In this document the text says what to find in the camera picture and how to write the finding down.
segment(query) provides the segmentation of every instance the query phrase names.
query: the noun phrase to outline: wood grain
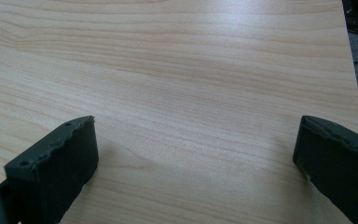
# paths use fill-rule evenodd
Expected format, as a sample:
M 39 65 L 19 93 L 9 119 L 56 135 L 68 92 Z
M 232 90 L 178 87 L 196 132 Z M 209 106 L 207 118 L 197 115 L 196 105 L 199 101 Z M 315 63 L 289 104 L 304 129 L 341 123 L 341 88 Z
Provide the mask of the wood grain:
M 350 223 L 292 163 L 304 114 L 358 132 L 339 0 L 0 0 L 0 181 L 96 118 L 64 224 Z

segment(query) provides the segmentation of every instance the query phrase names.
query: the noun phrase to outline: light wood surface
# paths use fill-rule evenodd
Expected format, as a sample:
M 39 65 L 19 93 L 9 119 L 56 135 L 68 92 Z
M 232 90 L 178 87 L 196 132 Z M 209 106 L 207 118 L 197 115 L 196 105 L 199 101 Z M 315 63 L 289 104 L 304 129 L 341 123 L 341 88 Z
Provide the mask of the light wood surface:
M 349 223 L 292 163 L 304 114 L 358 132 L 339 0 L 0 0 L 0 181 L 96 119 L 63 224 Z

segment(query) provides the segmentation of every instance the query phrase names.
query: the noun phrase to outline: wooden table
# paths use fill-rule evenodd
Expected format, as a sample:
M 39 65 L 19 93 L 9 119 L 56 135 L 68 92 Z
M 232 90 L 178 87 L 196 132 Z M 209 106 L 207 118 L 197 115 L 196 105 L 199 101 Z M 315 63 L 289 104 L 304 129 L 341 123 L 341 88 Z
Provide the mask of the wooden table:
M 339 0 L 0 0 L 0 181 L 96 119 L 63 224 L 349 223 L 292 163 L 304 114 L 358 132 Z

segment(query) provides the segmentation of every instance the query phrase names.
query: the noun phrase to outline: wooden tabletop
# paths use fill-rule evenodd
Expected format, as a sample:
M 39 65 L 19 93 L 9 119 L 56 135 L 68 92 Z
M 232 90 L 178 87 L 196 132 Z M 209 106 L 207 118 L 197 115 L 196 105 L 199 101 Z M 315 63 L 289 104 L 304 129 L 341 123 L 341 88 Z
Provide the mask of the wooden tabletop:
M 63 224 L 349 223 L 292 162 L 304 114 L 358 132 L 340 0 L 0 0 L 0 182 L 96 120 Z

